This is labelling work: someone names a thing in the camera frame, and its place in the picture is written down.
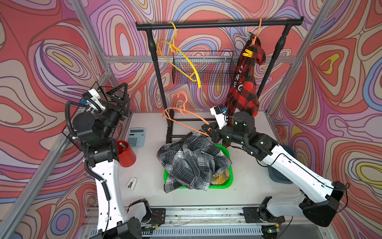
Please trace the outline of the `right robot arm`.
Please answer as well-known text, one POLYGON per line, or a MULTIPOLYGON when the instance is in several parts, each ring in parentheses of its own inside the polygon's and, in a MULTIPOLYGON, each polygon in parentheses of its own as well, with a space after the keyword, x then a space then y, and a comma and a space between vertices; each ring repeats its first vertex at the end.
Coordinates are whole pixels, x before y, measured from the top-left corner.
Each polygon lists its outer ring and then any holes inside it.
POLYGON ((255 128, 254 117, 247 112, 228 115, 220 106, 210 109, 216 121, 202 126, 214 143, 221 140, 235 143, 260 166, 271 167, 295 184, 301 194, 294 197, 266 197, 257 213, 264 222, 282 216, 306 217, 320 227, 328 227, 337 215, 341 198, 347 186, 340 181, 331 182, 303 165, 277 141, 255 128))

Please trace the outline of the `grey plaid long-sleeve shirt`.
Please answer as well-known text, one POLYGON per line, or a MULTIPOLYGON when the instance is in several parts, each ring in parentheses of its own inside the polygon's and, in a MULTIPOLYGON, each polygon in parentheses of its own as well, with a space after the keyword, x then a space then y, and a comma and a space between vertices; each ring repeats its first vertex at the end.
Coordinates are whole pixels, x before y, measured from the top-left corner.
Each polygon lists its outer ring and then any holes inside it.
POLYGON ((190 132, 177 142, 166 143, 157 158, 167 172, 164 191, 178 188, 207 191, 213 175, 229 169, 232 161, 198 132, 190 132))

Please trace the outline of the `orange hanger with grey shirt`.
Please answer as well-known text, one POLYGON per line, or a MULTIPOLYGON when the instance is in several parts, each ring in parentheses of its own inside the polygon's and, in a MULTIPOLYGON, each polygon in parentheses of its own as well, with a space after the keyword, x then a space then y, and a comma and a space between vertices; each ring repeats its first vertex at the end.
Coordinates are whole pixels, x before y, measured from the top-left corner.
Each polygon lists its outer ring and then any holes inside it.
POLYGON ((170 117, 169 110, 178 110, 183 116, 192 115, 192 116, 196 117, 197 119, 201 120, 202 122, 204 122, 204 123, 206 123, 206 124, 209 124, 209 123, 207 122, 206 119, 202 118, 201 116, 199 116, 199 115, 197 115, 197 114, 195 114, 195 113, 193 113, 193 112, 190 112, 190 111, 186 110, 186 103, 188 102, 187 94, 186 94, 185 92, 181 91, 181 92, 179 92, 179 93, 177 94, 177 97, 179 97, 180 94, 182 94, 182 95, 185 96, 185 101, 184 101, 184 103, 183 103, 183 107, 182 107, 182 108, 176 108, 176 107, 169 107, 169 108, 166 108, 166 109, 163 111, 163 113, 162 113, 162 117, 163 117, 163 118, 166 118, 167 120, 170 120, 170 121, 172 121, 172 122, 175 122, 175 123, 177 123, 177 124, 180 124, 180 125, 182 125, 182 126, 184 126, 184 127, 187 127, 188 129, 191 129, 191 130, 193 130, 193 131, 195 131, 195 132, 198 132, 198 133, 200 133, 200 134, 203 134, 203 135, 209 137, 209 135, 208 135, 207 133, 202 132, 202 131, 197 130, 197 129, 194 129, 194 128, 190 127, 190 126, 187 126, 187 125, 185 125, 185 124, 183 124, 183 123, 181 123, 181 122, 179 122, 179 121, 177 121, 177 120, 175 120, 175 119, 172 119, 172 118, 170 117))

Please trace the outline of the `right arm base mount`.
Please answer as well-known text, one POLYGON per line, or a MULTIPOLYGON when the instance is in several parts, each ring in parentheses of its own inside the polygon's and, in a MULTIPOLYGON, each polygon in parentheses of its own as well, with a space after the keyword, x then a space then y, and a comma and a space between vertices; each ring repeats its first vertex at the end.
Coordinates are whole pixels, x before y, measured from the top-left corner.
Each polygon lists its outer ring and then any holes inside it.
POLYGON ((244 207, 242 216, 246 223, 282 224, 286 221, 284 216, 275 217, 266 209, 259 209, 258 207, 244 207))

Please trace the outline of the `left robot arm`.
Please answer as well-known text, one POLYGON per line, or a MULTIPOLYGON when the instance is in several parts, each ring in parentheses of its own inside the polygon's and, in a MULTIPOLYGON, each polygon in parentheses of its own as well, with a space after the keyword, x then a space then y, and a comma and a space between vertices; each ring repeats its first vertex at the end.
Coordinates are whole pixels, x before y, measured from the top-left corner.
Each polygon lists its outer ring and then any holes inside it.
POLYGON ((106 100, 84 93, 88 104, 68 101, 65 120, 69 136, 78 140, 84 153, 85 171, 96 181, 98 224, 96 239, 141 239, 137 216, 128 216, 121 201, 117 171, 117 141, 112 137, 118 123, 129 116, 128 85, 122 83, 105 93, 106 100))

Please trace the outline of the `yellow plaid long-sleeve shirt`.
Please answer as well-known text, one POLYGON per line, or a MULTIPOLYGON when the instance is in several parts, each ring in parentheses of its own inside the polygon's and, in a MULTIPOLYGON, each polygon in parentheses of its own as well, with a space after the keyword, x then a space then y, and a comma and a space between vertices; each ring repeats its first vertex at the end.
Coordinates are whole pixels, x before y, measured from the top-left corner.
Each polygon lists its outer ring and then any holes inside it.
POLYGON ((211 184, 212 185, 223 185, 227 180, 231 178, 230 172, 227 169, 226 171, 222 172, 221 174, 213 175, 211 184))

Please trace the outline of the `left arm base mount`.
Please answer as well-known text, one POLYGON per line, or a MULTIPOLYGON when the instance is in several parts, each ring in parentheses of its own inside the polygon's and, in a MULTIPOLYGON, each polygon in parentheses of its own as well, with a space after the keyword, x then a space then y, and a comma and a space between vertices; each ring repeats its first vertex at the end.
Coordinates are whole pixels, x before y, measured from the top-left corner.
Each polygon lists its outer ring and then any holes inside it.
POLYGON ((166 209, 154 208, 151 209, 151 213, 148 213, 143 217, 141 225, 143 227, 160 226, 165 223, 166 209))

